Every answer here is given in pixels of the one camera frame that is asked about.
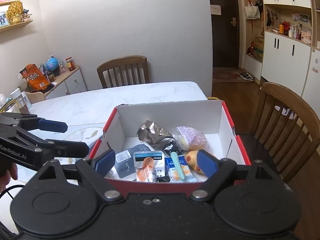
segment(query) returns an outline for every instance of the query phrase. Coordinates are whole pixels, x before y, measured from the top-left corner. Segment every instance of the barcode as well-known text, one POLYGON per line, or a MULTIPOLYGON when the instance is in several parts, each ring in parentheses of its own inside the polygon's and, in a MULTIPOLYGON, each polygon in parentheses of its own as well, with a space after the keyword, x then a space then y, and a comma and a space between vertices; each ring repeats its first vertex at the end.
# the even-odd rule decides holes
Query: barcode
POLYGON ((130 158, 131 158, 131 155, 130 155, 130 153, 129 153, 128 150, 116 154, 116 161, 117 161, 117 163, 122 162, 122 161, 125 161, 125 160, 130 159, 130 158))

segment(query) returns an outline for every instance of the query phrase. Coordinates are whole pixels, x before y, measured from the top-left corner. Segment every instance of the cable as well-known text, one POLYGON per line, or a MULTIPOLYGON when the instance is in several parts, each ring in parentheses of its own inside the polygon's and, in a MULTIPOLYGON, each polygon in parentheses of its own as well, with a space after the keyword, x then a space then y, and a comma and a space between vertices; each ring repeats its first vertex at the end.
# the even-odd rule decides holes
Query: cable
POLYGON ((0 199, 3 197, 4 194, 8 193, 9 196, 13 199, 12 195, 9 193, 10 190, 14 189, 14 188, 17 188, 17 187, 24 187, 24 185, 14 185, 14 186, 11 186, 7 189, 5 189, 1 194, 0 194, 0 199))

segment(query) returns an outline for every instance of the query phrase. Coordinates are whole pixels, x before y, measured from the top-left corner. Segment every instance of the chair backrest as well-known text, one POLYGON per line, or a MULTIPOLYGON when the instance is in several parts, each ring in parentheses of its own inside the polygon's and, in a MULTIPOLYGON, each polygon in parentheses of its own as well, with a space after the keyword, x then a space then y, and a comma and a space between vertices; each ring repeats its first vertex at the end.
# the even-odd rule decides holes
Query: chair backrest
POLYGON ((44 97, 43 93, 41 93, 41 92, 36 92, 36 93, 26 92, 26 95, 27 95, 31 104, 45 101, 45 97, 44 97))
POLYGON ((320 121, 296 93, 282 85, 265 82, 250 134, 269 151, 283 180, 289 182, 320 145, 320 121), (290 111, 285 117, 281 113, 288 108, 290 111))
POLYGON ((149 83, 147 58, 143 56, 116 58, 97 67, 102 87, 108 88, 103 74, 105 71, 108 72, 110 87, 114 87, 114 84, 118 87, 149 83))

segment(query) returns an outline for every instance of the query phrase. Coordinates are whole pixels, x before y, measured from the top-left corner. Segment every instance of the orange snack bag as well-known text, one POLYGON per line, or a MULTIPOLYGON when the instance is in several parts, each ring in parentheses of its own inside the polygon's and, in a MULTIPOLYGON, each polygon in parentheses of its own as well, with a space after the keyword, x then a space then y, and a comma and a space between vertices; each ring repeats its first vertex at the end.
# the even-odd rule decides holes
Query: orange snack bag
POLYGON ((35 64, 27 65, 23 70, 20 71, 20 73, 36 91, 45 93, 54 87, 54 85, 44 77, 35 64))

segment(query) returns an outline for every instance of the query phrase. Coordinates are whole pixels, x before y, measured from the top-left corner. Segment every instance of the white bottle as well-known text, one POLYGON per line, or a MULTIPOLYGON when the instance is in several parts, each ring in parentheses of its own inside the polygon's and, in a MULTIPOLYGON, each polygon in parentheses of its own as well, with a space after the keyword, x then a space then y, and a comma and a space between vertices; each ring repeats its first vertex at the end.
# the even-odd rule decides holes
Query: white bottle
POLYGON ((289 37, 293 38, 294 32, 293 32, 293 26, 290 26, 290 30, 289 30, 289 37))

